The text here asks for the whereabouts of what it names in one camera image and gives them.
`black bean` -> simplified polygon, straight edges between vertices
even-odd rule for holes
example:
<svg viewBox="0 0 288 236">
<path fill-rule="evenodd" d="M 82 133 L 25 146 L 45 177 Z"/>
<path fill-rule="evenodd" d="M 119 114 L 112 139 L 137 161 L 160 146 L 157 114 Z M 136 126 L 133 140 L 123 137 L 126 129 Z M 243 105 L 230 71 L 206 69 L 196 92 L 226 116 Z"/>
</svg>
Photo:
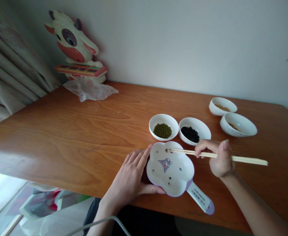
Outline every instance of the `black bean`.
<svg viewBox="0 0 288 236">
<path fill-rule="evenodd" d="M 195 131 L 194 129 L 192 129 L 192 127 L 182 127 L 181 128 L 181 132 L 182 134 L 190 141 L 198 143 L 200 140 L 200 137 L 197 133 L 197 131 Z"/>
</svg>

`hand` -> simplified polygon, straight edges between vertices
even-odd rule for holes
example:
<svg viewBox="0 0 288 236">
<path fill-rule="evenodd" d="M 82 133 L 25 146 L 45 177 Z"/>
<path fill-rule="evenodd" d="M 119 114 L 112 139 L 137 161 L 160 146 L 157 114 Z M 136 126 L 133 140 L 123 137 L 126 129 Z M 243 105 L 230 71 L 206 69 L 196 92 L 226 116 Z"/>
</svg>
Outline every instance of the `hand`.
<svg viewBox="0 0 288 236">
<path fill-rule="evenodd" d="M 136 150 L 127 155 L 114 181 L 101 200 L 103 204 L 119 211 L 141 194 L 165 194 L 165 191 L 152 184 L 144 184 L 141 177 L 152 145 L 146 150 Z"/>
<path fill-rule="evenodd" d="M 221 143 L 202 139 L 195 147 L 195 156 L 199 158 L 200 153 L 203 151 L 217 153 L 217 158 L 211 158 L 209 160 L 210 169 L 215 176 L 222 178 L 234 171 L 235 164 L 231 158 L 228 139 Z"/>
</svg>

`wooden chopsticks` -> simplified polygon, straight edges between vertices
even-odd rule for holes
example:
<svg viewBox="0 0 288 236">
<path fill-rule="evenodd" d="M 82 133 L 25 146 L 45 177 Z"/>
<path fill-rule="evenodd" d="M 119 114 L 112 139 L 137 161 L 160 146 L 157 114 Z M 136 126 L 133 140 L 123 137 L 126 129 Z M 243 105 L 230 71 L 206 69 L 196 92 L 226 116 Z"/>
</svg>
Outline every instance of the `wooden chopsticks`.
<svg viewBox="0 0 288 236">
<path fill-rule="evenodd" d="M 190 154 L 190 155 L 195 154 L 195 151 L 190 151 L 190 150 L 183 150 L 183 149 L 176 149 L 176 148 L 171 148 L 169 150 L 172 152 L 178 152 L 178 153 L 184 153 L 184 154 Z M 209 152 L 201 152 L 200 156 L 216 158 L 217 154 L 216 153 L 209 153 Z M 243 162 L 243 163 L 249 163 L 249 164 L 268 166 L 267 161 L 257 159 L 257 158 L 232 156 L 232 160 L 236 161 L 236 162 Z"/>
</svg>

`wood grain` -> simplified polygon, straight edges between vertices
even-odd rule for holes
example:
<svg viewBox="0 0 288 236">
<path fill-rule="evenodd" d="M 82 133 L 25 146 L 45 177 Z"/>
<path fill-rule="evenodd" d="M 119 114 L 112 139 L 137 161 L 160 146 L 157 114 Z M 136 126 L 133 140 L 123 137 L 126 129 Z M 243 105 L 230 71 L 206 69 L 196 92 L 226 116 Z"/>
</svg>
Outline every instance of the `wood grain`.
<svg viewBox="0 0 288 236">
<path fill-rule="evenodd" d="M 247 183 L 288 222 L 288 110 L 276 104 L 230 99 L 237 113 L 250 119 L 258 134 L 235 138 L 225 134 L 220 116 L 210 113 L 211 95 L 108 82 L 119 94 L 104 101 L 79 102 L 63 87 L 0 123 L 0 173 L 102 197 L 125 156 L 157 142 L 148 129 L 152 116 L 169 114 L 178 122 L 195 117 L 208 125 L 212 139 L 229 139 L 234 155 L 267 160 L 269 166 L 237 163 Z M 179 136 L 184 149 L 193 149 Z M 208 216 L 193 199 L 145 195 L 133 205 L 250 231 L 235 200 L 210 171 L 208 159 L 191 157 L 194 182 L 215 204 Z"/>
</svg>

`white cable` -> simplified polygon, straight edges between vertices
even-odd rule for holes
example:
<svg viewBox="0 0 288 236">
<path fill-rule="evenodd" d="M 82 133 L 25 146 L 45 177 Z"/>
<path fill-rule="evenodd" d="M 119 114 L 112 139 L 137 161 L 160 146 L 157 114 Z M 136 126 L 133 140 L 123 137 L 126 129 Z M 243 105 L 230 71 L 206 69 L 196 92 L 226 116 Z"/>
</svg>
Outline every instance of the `white cable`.
<svg viewBox="0 0 288 236">
<path fill-rule="evenodd" d="M 115 220 L 115 221 L 120 225 L 121 229 L 125 232 L 125 234 L 126 234 L 127 236 L 131 236 L 130 233 L 128 232 L 128 230 L 124 227 L 123 223 L 122 223 L 122 222 L 119 220 L 119 218 L 116 217 L 116 216 L 109 216 L 109 217 L 107 217 L 107 218 L 105 218 L 105 219 L 102 219 L 102 220 L 96 221 L 96 222 L 94 222 L 94 223 L 90 223 L 90 224 L 88 224 L 88 225 L 82 226 L 82 227 L 77 228 L 76 230 L 72 231 L 71 233 L 67 234 L 66 236 L 72 236 L 73 234 L 75 234 L 75 233 L 77 233 L 77 232 L 79 232 L 79 231 L 81 231 L 81 230 L 83 230 L 83 229 L 92 227 L 92 226 L 94 226 L 94 225 L 100 224 L 100 223 L 105 222 L 105 221 L 107 221 L 107 220 Z"/>
</svg>

